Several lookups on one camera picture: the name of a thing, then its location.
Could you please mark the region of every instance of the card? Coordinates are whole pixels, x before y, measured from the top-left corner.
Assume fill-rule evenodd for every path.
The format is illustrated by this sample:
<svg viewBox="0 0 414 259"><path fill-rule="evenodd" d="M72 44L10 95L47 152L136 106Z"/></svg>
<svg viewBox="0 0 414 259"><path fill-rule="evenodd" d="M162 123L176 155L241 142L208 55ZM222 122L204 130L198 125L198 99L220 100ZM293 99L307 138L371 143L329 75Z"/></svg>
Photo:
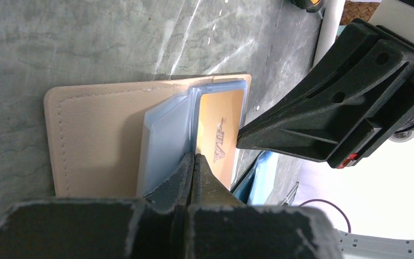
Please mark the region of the card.
<svg viewBox="0 0 414 259"><path fill-rule="evenodd" d="M196 153L205 155L214 176L231 187L244 91L204 94L199 104Z"/></svg>

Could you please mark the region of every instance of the white device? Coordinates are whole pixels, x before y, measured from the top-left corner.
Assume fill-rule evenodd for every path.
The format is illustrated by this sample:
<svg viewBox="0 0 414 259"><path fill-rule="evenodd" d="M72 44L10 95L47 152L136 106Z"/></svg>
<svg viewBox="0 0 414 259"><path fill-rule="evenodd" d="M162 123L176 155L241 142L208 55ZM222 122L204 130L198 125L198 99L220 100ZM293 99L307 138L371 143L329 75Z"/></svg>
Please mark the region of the white device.
<svg viewBox="0 0 414 259"><path fill-rule="evenodd" d="M319 43L316 49L314 65L325 55L334 44L335 33L339 26L339 14L343 11L339 6L344 0L331 0L333 22L325 13L324 25L320 31ZM382 0L381 4L371 17L369 23L384 26L392 32L414 43L414 0ZM373 236L362 236L345 233L339 230L339 244L344 258L382 258L400 259L414 258L414 240L394 240Z"/></svg>
<svg viewBox="0 0 414 259"><path fill-rule="evenodd" d="M339 244L345 259L414 258L414 240L397 240L373 236L362 236L339 231Z"/></svg>

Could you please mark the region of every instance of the leather wallet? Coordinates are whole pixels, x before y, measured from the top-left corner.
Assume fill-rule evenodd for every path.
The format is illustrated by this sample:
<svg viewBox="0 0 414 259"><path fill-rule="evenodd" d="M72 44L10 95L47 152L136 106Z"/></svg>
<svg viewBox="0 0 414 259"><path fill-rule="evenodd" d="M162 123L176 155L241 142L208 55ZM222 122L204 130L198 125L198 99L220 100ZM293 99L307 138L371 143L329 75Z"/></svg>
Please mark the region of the leather wallet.
<svg viewBox="0 0 414 259"><path fill-rule="evenodd" d="M56 196L134 197L147 110L192 85L249 74L55 87L44 99Z"/></svg>

